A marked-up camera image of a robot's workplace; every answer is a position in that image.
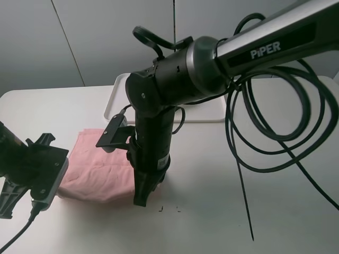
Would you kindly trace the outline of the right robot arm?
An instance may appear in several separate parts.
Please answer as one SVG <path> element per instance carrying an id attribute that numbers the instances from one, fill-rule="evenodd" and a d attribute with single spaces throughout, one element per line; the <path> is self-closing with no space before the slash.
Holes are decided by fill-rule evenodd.
<path id="1" fill-rule="evenodd" d="M 284 167 L 309 155 L 335 129 L 338 104 L 332 93 L 310 70 L 288 68 L 285 63 L 338 49 L 338 1 L 295 3 L 268 18 L 258 13 L 253 18 L 258 19 L 257 24 L 226 40 L 188 37 L 172 44 L 143 27 L 134 28 L 133 35 L 157 53 L 150 68 L 131 73 L 126 82 L 126 94 L 136 113 L 128 155 L 135 171 L 135 205 L 146 205 L 169 168 L 175 108 L 236 89 L 242 90 L 247 101 L 254 76 L 273 74 L 285 79 L 301 100 L 301 121 L 288 135 L 277 135 L 264 127 L 247 106 L 254 125 L 270 139 L 294 140 L 309 123 L 310 100 L 297 77 L 313 83 L 331 109 L 331 119 L 320 138 Z"/>

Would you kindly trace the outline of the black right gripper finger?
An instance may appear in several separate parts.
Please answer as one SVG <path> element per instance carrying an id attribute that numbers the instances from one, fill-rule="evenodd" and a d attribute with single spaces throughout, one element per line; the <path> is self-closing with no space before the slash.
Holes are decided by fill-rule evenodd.
<path id="1" fill-rule="evenodd" d="M 166 170 L 142 172 L 134 170 L 135 193 L 133 204 L 137 206 L 146 206 L 147 199 L 157 185 L 164 180 Z"/>

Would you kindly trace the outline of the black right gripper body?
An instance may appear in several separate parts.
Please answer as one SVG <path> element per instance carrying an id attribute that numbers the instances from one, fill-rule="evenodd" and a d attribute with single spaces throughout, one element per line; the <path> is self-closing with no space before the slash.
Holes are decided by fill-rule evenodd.
<path id="1" fill-rule="evenodd" d="M 170 146 L 176 107 L 155 117 L 136 113 L 135 134 L 130 139 L 131 164 L 136 185 L 157 185 L 170 166 Z"/>

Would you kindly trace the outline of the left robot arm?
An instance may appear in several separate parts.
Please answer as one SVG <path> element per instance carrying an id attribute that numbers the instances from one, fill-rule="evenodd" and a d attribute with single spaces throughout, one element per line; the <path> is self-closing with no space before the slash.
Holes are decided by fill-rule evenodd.
<path id="1" fill-rule="evenodd" d="M 68 150 L 51 146 L 55 137 L 43 133 L 22 142 L 1 123 L 1 218 L 11 219 L 18 201 L 30 192 L 34 212 L 47 210 L 68 168 Z"/>

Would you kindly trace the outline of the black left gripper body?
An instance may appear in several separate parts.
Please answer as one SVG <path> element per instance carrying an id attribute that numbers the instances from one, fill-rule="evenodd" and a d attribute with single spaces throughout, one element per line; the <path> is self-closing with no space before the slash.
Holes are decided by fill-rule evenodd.
<path id="1" fill-rule="evenodd" d="M 50 145 L 54 139 L 44 133 L 26 145 L 12 133 L 1 132 L 1 176 L 27 186 L 32 198 L 45 199 L 68 155 L 68 150 Z"/>

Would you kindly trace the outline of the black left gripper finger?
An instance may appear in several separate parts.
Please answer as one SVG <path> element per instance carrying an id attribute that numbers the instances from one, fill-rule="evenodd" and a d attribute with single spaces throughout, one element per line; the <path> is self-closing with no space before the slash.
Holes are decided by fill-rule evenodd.
<path id="1" fill-rule="evenodd" d="M 0 214 L 1 219 L 11 219 L 12 212 L 18 201 L 28 191 L 27 186 L 18 185 L 11 182 L 9 179 L 5 179 L 0 200 Z"/>

